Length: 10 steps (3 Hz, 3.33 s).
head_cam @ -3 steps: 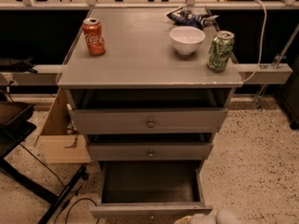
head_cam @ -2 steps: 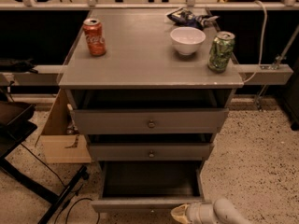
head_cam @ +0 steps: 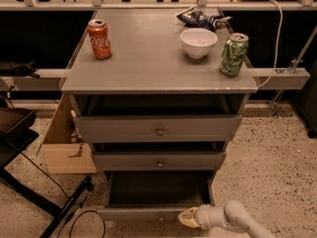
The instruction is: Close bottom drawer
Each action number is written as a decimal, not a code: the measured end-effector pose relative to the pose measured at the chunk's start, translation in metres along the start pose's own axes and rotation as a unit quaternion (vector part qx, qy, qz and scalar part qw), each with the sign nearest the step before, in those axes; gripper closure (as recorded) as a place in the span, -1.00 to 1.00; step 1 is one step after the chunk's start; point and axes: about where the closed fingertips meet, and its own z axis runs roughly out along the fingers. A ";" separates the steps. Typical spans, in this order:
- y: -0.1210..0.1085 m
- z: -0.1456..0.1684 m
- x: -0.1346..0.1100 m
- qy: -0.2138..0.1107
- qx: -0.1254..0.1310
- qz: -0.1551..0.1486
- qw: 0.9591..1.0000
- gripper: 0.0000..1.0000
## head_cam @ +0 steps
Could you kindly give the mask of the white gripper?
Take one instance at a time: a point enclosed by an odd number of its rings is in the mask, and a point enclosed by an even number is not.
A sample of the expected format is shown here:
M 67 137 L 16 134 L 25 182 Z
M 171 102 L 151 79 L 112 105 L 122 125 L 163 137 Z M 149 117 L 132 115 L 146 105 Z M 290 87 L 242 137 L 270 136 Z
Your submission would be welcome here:
M 212 229 L 213 227 L 222 227 L 224 222 L 224 208 L 212 205 L 201 205 L 191 207 L 178 214 L 178 220 L 181 224 L 197 228 L 198 226 L 204 230 Z

